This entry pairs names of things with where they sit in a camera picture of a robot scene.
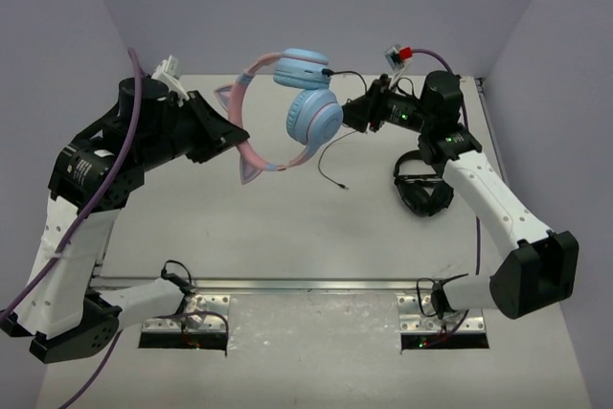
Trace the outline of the pink blue cat-ear headphones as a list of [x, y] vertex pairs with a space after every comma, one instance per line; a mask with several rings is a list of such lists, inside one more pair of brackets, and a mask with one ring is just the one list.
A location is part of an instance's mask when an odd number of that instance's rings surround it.
[[300, 91], [288, 108], [285, 128], [288, 136], [301, 144], [304, 150], [286, 164], [273, 164], [259, 156], [249, 142], [240, 142], [237, 150], [239, 177], [243, 185], [265, 171], [283, 171], [302, 165], [334, 137], [343, 123], [341, 104], [329, 89], [331, 70], [328, 58], [321, 53], [298, 48], [259, 57], [233, 83], [215, 90], [216, 99], [230, 123], [243, 127], [242, 109], [247, 89], [257, 72], [271, 64], [275, 66], [275, 83]]

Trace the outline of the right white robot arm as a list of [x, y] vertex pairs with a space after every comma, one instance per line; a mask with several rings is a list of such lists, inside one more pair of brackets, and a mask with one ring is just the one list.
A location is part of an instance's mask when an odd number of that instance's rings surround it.
[[382, 75], [343, 104], [343, 122], [359, 132], [378, 131], [384, 123], [416, 131], [424, 163], [468, 204], [503, 259], [491, 276], [434, 283], [435, 314], [496, 308], [517, 319], [572, 295], [579, 242], [539, 220], [501, 179], [460, 122], [464, 102], [459, 76], [445, 70], [425, 77], [419, 97], [400, 95]]

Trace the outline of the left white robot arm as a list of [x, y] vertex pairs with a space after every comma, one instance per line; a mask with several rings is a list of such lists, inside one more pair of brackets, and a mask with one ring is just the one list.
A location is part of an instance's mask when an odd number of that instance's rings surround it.
[[179, 314], [195, 293], [163, 270], [154, 281], [101, 293], [92, 285], [114, 224], [146, 174], [186, 157], [202, 164], [247, 140], [196, 91], [185, 101], [160, 80], [120, 82], [111, 109], [58, 154], [31, 290], [1, 315], [44, 364], [91, 357], [127, 327]]

